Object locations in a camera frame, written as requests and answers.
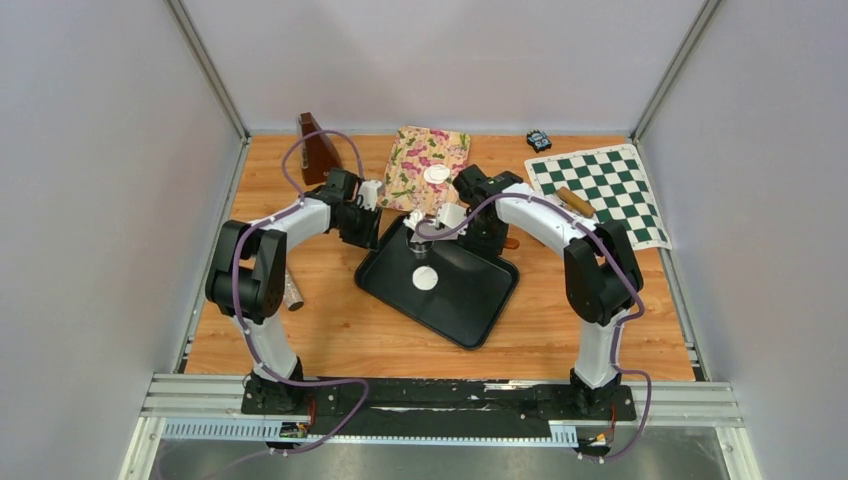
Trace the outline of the wooden pastry roller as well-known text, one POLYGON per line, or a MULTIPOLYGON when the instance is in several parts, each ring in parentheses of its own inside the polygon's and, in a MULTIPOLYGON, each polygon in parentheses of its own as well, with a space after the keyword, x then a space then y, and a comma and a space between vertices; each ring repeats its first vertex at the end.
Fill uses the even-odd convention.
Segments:
POLYGON ((569 210, 583 217, 591 218, 596 214, 595 208, 588 201, 582 199, 579 195, 567 188, 559 188, 556 191, 556 196, 569 210))

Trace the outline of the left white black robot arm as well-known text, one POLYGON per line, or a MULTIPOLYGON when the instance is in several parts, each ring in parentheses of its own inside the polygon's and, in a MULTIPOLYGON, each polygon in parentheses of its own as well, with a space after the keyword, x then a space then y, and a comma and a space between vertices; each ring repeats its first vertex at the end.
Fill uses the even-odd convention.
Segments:
POLYGON ((238 326, 253 361, 252 379, 269 387, 268 400, 283 413, 298 411, 311 385, 280 318, 287 256, 332 230, 346 244, 375 249, 383 190, 379 180, 334 168, 323 185, 291 206, 252 223, 221 226, 205 296, 238 326))

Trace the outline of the black baking tray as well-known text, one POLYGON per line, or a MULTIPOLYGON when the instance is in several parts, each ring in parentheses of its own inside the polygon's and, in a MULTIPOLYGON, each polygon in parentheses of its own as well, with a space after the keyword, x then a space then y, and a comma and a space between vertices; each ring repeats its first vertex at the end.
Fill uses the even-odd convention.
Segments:
POLYGON ((396 218, 357 268, 356 285, 452 343, 474 350, 488 338, 505 309, 520 273, 501 257, 480 256, 452 241, 437 241, 425 251, 411 249, 412 231, 396 218), (438 284, 416 289, 411 280, 420 266, 434 268, 438 284))

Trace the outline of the round cut dough wrapper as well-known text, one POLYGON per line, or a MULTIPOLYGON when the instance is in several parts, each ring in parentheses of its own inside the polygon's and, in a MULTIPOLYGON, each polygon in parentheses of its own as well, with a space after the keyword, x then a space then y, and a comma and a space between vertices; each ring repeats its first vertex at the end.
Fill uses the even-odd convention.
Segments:
POLYGON ((430 291, 438 284, 439 276, 434 268, 430 266, 420 266, 413 271, 411 280, 416 289, 421 291, 430 291))

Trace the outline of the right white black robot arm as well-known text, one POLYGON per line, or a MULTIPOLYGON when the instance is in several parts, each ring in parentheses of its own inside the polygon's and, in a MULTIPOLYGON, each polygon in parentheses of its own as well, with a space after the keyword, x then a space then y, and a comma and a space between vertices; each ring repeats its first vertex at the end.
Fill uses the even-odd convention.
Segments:
POLYGON ((581 321, 571 403, 584 417, 598 416, 626 373, 618 363, 623 327, 645 313, 644 279, 625 224, 570 213, 511 172, 488 177, 472 165, 452 185, 469 207, 466 238, 515 226, 561 257, 566 298, 581 321))

